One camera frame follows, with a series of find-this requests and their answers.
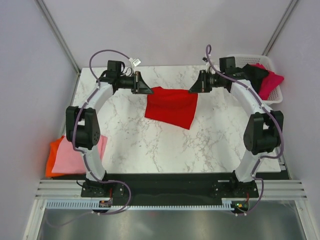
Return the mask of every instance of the metal floor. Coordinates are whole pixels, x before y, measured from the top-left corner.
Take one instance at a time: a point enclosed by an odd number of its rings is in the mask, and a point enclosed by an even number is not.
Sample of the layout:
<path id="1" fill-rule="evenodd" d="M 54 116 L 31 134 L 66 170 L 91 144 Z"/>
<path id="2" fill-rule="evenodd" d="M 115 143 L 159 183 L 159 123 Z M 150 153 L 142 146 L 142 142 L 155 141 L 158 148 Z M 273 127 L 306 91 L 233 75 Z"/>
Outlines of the metal floor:
<path id="1" fill-rule="evenodd" d="M 83 210 L 46 210 L 63 224 Z M 128 210 L 86 215 L 64 227 L 42 223 L 43 240 L 305 240 L 294 202 L 261 202 L 248 216 L 222 211 Z"/>

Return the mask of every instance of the black mount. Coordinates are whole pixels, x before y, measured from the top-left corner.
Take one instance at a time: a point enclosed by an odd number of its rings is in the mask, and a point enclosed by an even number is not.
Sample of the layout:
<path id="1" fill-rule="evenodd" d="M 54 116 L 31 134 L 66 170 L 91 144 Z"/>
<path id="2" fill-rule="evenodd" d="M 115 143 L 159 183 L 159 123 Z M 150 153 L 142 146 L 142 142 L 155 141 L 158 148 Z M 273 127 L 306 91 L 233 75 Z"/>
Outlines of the black mount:
<path id="1" fill-rule="evenodd" d="M 80 111 L 78 106 L 68 106 L 65 111 L 65 135 L 72 142 L 76 118 Z M 93 108 L 83 109 L 79 121 L 84 120 L 84 125 L 78 125 L 75 135 L 75 147 L 92 149 L 100 139 L 100 128 L 96 110 Z"/>
<path id="2" fill-rule="evenodd" d="M 136 71 L 127 76 L 121 68 L 125 64 L 122 61 L 109 60 L 107 70 L 99 77 L 100 82 L 111 84 L 113 93 L 118 89 L 131 89 L 133 94 L 153 94 L 154 92 L 145 83 L 141 76 L 141 72 Z"/>
<path id="3" fill-rule="evenodd" d="M 236 60 L 234 56 L 223 57 L 219 59 L 220 71 L 226 76 L 233 79 L 245 79 L 243 70 L 236 67 Z M 209 71 L 201 70 L 198 79 L 189 89 L 189 93 L 210 93 L 212 88 L 225 88 L 230 93 L 232 81 L 225 79 L 219 74 L 211 73 Z"/>
<path id="4" fill-rule="evenodd" d="M 249 194 L 250 198 L 259 197 L 257 184 L 254 180 L 250 182 L 238 181 L 236 172 L 233 171 L 229 181 L 217 181 L 213 184 L 215 197 L 219 198 L 243 198 Z"/>
<path id="5" fill-rule="evenodd" d="M 281 111 L 271 111 L 282 131 L 284 125 L 284 115 Z M 243 135 L 245 148 L 253 155 L 258 153 L 270 153 L 280 146 L 281 139 L 275 123 L 266 113 L 256 112 L 249 118 Z"/>
<path id="6" fill-rule="evenodd" d="M 102 181 L 108 181 L 107 173 Z M 125 186 L 120 183 L 100 183 L 85 179 L 82 186 L 82 198 L 127 198 L 129 193 Z"/>

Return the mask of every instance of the orange cloth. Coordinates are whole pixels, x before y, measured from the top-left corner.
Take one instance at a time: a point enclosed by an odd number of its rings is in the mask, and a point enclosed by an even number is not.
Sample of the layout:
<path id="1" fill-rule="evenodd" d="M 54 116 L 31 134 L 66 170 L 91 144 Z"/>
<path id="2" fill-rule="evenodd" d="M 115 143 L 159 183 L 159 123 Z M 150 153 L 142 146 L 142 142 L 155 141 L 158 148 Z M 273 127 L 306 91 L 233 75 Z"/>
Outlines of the orange cloth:
<path id="1" fill-rule="evenodd" d="M 45 168 L 45 176 L 47 178 L 59 177 L 59 176 L 65 175 L 63 173 L 52 173 L 52 169 L 54 168 L 56 163 L 58 148 L 61 141 L 64 139 L 64 137 L 65 136 L 62 136 L 59 139 L 50 143 L 50 154 L 49 154 L 48 161 L 46 162 L 46 168 Z"/>
<path id="2" fill-rule="evenodd" d="M 101 135 L 96 145 L 100 160 L 104 157 L 108 138 Z M 86 167 L 81 153 L 75 151 L 72 142 L 65 137 L 59 145 L 55 157 L 55 164 L 51 171 L 56 174 L 85 174 Z"/>

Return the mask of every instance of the black cloth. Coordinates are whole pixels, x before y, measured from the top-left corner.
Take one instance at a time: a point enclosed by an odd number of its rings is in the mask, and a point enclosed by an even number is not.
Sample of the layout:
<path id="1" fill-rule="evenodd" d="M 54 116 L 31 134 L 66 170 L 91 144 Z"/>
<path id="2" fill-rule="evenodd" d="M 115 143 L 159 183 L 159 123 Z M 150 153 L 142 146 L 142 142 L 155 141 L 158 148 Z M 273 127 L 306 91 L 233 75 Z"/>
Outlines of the black cloth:
<path id="1" fill-rule="evenodd" d="M 251 82 L 253 89 L 259 93 L 262 81 L 269 75 L 268 70 L 261 69 L 257 66 L 245 65 L 243 68 L 245 79 Z"/>

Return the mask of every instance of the white connector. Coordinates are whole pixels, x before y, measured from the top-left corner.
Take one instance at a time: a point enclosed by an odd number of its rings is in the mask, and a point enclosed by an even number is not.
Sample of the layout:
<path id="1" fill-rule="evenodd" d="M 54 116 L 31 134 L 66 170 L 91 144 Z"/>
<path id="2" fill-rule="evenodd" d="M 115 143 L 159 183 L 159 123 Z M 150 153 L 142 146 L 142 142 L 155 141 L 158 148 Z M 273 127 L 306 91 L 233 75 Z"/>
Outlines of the white connector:
<path id="1" fill-rule="evenodd" d="M 133 59 L 132 57 L 130 57 L 129 61 L 132 65 L 133 69 L 136 68 L 141 63 L 141 60 L 139 58 Z"/>

